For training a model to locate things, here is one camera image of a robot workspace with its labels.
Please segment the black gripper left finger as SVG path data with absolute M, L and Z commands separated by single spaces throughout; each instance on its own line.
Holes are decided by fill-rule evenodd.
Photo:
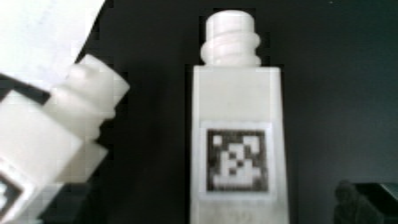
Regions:
M 68 183 L 41 212 L 43 224 L 94 224 L 94 190 L 87 183 Z

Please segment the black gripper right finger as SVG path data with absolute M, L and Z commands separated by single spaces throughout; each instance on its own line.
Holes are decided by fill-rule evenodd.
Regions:
M 334 194 L 334 224 L 398 224 L 398 183 L 341 181 Z

